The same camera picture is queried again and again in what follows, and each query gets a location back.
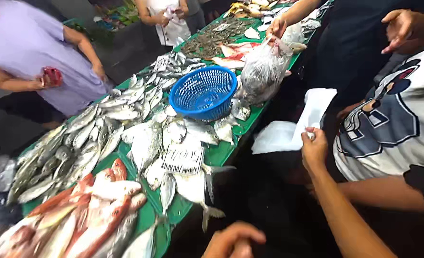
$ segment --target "black shirt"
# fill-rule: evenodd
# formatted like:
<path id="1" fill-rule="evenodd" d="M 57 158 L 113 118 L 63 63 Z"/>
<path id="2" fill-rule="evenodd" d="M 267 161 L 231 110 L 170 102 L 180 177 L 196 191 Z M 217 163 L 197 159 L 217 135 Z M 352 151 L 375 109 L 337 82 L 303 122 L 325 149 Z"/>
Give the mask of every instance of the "black shirt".
<path id="1" fill-rule="evenodd" d="M 338 89 L 336 106 L 361 101 L 390 58 L 381 54 L 388 45 L 381 20 L 395 9 L 424 13 L 424 0 L 335 0 L 306 78 L 309 86 Z"/>

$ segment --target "cartoon print shirt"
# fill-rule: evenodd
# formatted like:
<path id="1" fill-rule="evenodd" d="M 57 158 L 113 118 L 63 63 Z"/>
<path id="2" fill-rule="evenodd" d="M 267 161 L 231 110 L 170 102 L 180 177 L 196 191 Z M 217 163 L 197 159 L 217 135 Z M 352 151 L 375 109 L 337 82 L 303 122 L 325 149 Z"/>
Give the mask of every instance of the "cartoon print shirt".
<path id="1" fill-rule="evenodd" d="M 349 181 L 424 167 L 424 51 L 382 79 L 345 118 L 333 154 Z"/>

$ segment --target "red object in hand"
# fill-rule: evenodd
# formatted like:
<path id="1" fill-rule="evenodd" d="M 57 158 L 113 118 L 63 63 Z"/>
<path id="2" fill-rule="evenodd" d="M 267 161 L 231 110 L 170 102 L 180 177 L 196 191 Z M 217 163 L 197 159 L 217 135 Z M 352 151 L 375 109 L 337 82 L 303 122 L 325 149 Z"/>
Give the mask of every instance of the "red object in hand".
<path id="1" fill-rule="evenodd" d="M 43 67 L 41 82 L 44 87 L 58 87 L 62 84 L 62 73 L 54 67 Z"/>

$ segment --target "bag of fish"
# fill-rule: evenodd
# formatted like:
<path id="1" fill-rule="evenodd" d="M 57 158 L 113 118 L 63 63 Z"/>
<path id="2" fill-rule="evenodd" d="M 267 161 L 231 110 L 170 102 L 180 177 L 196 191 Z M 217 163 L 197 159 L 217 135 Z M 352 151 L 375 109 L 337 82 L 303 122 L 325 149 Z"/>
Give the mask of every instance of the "bag of fish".
<path id="1" fill-rule="evenodd" d="M 243 98 L 256 106 L 279 90 L 293 56 L 292 50 L 280 39 L 276 39 L 272 46 L 268 45 L 270 38 L 246 56 L 241 73 Z"/>

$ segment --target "market stall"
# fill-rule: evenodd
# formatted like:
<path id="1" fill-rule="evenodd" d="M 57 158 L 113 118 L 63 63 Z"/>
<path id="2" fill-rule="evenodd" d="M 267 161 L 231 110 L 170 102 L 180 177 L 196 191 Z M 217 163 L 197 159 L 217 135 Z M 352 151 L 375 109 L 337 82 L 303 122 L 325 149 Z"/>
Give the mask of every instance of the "market stall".
<path id="1" fill-rule="evenodd" d="M 211 175 L 232 169 L 223 165 L 268 101 L 249 105 L 230 96 L 228 113 L 204 123 L 177 115 L 172 99 L 188 83 L 185 78 L 196 73 L 221 71 L 238 84 L 242 58 L 264 44 L 265 28 L 291 5 L 274 3 L 259 18 L 230 17 L 239 15 L 231 9 L 26 149 L 7 199 L 23 203 L 26 218 L 0 237 L 3 254 L 61 245 L 56 257 L 93 257 L 108 250 L 130 257 L 153 249 L 159 258 L 169 247 L 172 229 L 193 205 L 204 209 L 204 231 L 210 217 L 223 217 L 213 203 L 205 203 L 206 195 L 213 202 Z M 316 10 L 297 34 L 303 43 L 320 26 L 325 10 Z M 298 56 L 291 53 L 288 69 Z M 234 67 L 217 68 L 217 63 Z M 31 241 L 13 245 L 9 239 L 16 232 Z"/>

